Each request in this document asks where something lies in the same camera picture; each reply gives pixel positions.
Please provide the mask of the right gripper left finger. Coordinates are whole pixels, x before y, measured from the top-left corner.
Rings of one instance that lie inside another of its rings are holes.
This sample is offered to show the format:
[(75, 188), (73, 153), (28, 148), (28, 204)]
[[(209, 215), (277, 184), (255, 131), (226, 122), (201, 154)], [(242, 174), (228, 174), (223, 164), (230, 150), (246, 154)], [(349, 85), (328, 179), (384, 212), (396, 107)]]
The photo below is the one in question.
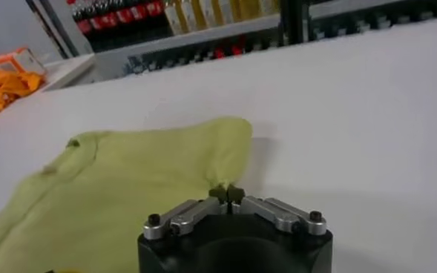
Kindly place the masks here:
[(208, 192), (204, 200), (186, 200), (164, 214), (150, 214), (142, 235), (146, 240), (161, 240), (170, 231), (179, 237), (190, 234), (196, 224), (208, 215), (226, 213), (227, 199), (224, 187), (216, 187)]

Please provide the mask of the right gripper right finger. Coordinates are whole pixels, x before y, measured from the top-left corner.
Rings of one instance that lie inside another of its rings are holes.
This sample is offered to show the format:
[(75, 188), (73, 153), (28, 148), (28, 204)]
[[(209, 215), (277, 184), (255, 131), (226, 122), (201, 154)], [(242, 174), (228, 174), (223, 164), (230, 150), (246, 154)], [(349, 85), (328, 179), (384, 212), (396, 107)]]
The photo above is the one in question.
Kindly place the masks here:
[(246, 196), (242, 188), (229, 186), (227, 189), (231, 211), (237, 214), (256, 214), (269, 221), (278, 231), (292, 233), (295, 227), (312, 236), (325, 235), (326, 219), (319, 211), (304, 211), (276, 198), (260, 199)]

